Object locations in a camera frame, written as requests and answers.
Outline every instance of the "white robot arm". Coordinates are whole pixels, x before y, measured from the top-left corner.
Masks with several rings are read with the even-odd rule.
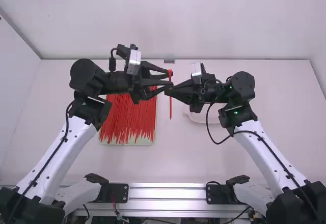
[[[121,54],[121,50],[126,51],[118,46],[117,53]],[[134,55],[121,56],[129,61]],[[267,190],[250,182],[235,184],[233,191],[237,200],[267,216],[267,223],[317,223],[326,219],[323,211],[326,208],[325,187],[320,182],[310,183],[286,160],[252,112],[249,101],[255,97],[253,76],[238,72],[226,83],[221,83],[214,75],[206,73],[202,64],[195,64],[190,80],[150,94],[148,86],[171,87],[170,82],[160,81],[168,77],[168,71],[149,63],[136,66],[137,61],[133,61],[131,71],[126,68],[124,73],[105,73],[90,60],[79,60],[73,65],[70,86],[77,93],[71,109],[68,111],[67,108],[66,124],[42,159],[16,188],[0,190],[0,212],[8,222],[14,218],[32,219],[35,223],[61,223],[64,216],[81,204],[97,199],[103,185],[108,184],[108,180],[99,176],[95,180],[94,175],[86,176],[63,190],[59,190],[59,186],[77,155],[107,118],[111,103],[98,95],[123,91],[128,91],[135,103],[165,91],[166,95],[189,104],[190,110],[196,113],[201,111],[204,103],[226,103],[219,110],[221,125],[247,150],[270,187]],[[143,87],[129,84],[131,80],[122,79],[121,83],[117,77],[126,77],[126,73],[130,76],[149,73],[142,69],[159,71],[163,75],[140,77],[146,84]]]

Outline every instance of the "metal frame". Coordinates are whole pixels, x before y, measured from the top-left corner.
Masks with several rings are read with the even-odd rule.
[[[206,184],[131,183],[126,204],[117,204],[121,215],[135,217],[210,217],[234,218],[247,205],[209,205]],[[115,216],[112,204],[87,203],[91,216]],[[86,216],[83,206],[74,212]]]

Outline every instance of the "black cable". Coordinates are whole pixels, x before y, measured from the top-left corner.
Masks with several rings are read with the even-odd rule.
[[[113,51],[116,51],[116,50],[118,50],[116,47],[111,49],[111,52],[110,52],[111,53],[111,58],[113,58]]]
[[[56,147],[56,149],[53,151],[53,153],[50,155],[49,159],[47,160],[47,162],[44,164],[44,166],[42,167],[42,169],[40,170],[40,172],[36,175],[36,177],[34,178],[33,181],[30,182],[30,184],[28,185],[28,187],[25,189],[25,191],[22,193],[22,195],[19,197],[19,199],[17,200],[16,204],[14,205],[7,224],[10,224],[20,202],[22,201],[22,199],[24,198],[24,196],[26,195],[26,193],[30,190],[30,188],[36,183],[36,180],[40,178],[41,174],[43,173],[43,171],[45,170],[45,168],[49,165],[50,161],[52,160],[52,158],[54,157],[54,155],[57,153],[57,151],[59,150],[60,146],[63,144],[63,142],[67,139],[67,134],[68,134],[68,129],[69,129],[69,121],[68,121],[68,110],[70,108],[70,106],[72,105],[73,101],[71,103],[68,104],[67,108],[66,108],[66,132],[65,135],[62,137],[61,142],[59,143],[59,145]]]
[[[86,210],[86,212],[87,212],[87,218],[86,218],[86,220],[85,220],[85,222],[86,222],[86,221],[88,221],[88,219],[91,217],[91,215],[90,215],[90,212],[88,211],[86,205],[83,205],[83,207],[85,208],[85,210]]]
[[[143,221],[146,221],[146,220],[154,220],[154,221],[158,221],[158,222],[162,222],[162,223],[167,223],[167,224],[176,224],[174,222],[169,222],[169,221],[166,221],[166,220],[153,219],[153,218],[145,218]]]
[[[207,109],[207,112],[206,112],[206,128],[207,128],[207,132],[208,132],[208,135],[210,137],[210,139],[213,141],[213,143],[219,145],[219,144],[222,144],[224,143],[227,139],[229,139],[230,137],[232,137],[231,135],[228,135],[225,139],[223,139],[222,141],[220,141],[219,143],[215,142],[212,135],[210,134],[210,131],[209,131],[209,128],[208,128],[208,112],[210,110],[210,108],[213,106],[214,103],[211,103]]]
[[[301,194],[303,195],[303,197],[306,199],[309,207],[311,208],[311,210],[313,211],[314,215],[316,216],[317,220],[321,222],[318,214],[317,214],[317,211],[315,209],[315,207],[313,206],[313,204],[311,203],[310,199],[308,198],[308,196],[306,195],[306,193],[303,191],[303,189],[301,188],[301,186],[298,184],[298,182],[295,180],[293,174],[288,170],[288,168],[283,164],[283,162],[279,159],[279,157],[276,155],[276,153],[270,148],[270,146],[266,143],[266,141],[257,133],[253,132],[253,131],[247,131],[247,130],[243,130],[243,131],[236,131],[233,133],[233,135],[229,135],[227,136],[225,139],[223,139],[222,141],[220,141],[219,143],[215,142],[214,139],[212,138],[210,132],[209,132],[209,128],[208,128],[208,112],[209,112],[209,109],[213,106],[213,103],[210,104],[210,106],[208,107],[207,109],[207,113],[206,113],[206,127],[207,127],[207,132],[208,132],[208,135],[210,137],[210,139],[213,141],[213,143],[219,145],[219,144],[222,144],[223,142],[225,142],[227,139],[229,139],[230,137],[232,137],[233,135],[235,134],[239,134],[239,133],[250,133],[250,134],[253,134],[255,135],[259,141],[262,141],[265,146],[268,148],[268,150],[271,152],[271,154],[274,156],[274,158],[278,161],[278,163],[281,165],[281,167],[283,168],[283,170],[288,174],[289,178],[294,182],[294,184],[297,186],[297,188],[299,189],[299,191],[301,192]]]
[[[229,223],[231,223],[231,222],[233,222],[233,221],[235,221],[235,220],[237,220],[240,216],[242,216],[249,208],[251,208],[251,206],[248,206],[248,207],[246,207],[240,214],[238,214],[235,218],[233,218],[233,219],[231,219],[231,220],[229,220],[229,221],[227,221],[227,222],[224,222],[224,223],[221,223],[221,224],[229,224]]]
[[[206,183],[206,187],[207,187],[207,185],[208,185],[208,184],[211,184],[211,183],[214,183],[214,184],[216,184],[216,185],[220,185],[220,183],[219,183],[219,182],[210,181],[210,182],[207,182],[207,183]]]

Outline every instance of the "black mounting bracket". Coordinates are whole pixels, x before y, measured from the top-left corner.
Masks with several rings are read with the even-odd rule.
[[[246,175],[237,176],[226,181],[226,185],[207,184],[206,202],[209,205],[227,205],[227,204],[243,204],[240,202],[233,190],[235,184],[243,184],[249,182],[249,177]]]
[[[125,204],[128,202],[129,185],[126,183],[109,183],[102,186],[100,194],[94,203],[112,203],[112,197],[117,204]]]

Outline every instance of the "white wall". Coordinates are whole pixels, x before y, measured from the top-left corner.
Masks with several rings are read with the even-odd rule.
[[[40,64],[4,18],[0,20],[0,62],[1,165]]]
[[[177,60],[173,82],[189,79],[193,60]],[[326,183],[324,166],[324,119],[326,101],[309,61],[205,60],[207,72],[225,80],[237,71],[255,76],[256,98],[251,101],[265,132],[285,157],[311,181]],[[96,63],[107,70],[106,60]],[[64,123],[64,111],[73,99],[69,88],[73,61],[42,61],[26,101],[0,179],[15,184],[47,150]],[[117,63],[122,70],[123,62]],[[246,174],[264,182],[248,153],[234,140],[213,144],[204,124],[197,124],[182,113],[183,104],[173,100],[169,119],[169,98],[158,97],[157,134],[152,146],[101,145],[95,135],[82,150],[66,181],[73,183],[85,174],[96,173],[110,181],[203,183],[225,181]],[[210,126],[213,137],[226,137],[227,131]]]
[[[326,0],[0,0],[48,59],[305,58],[326,91]]]

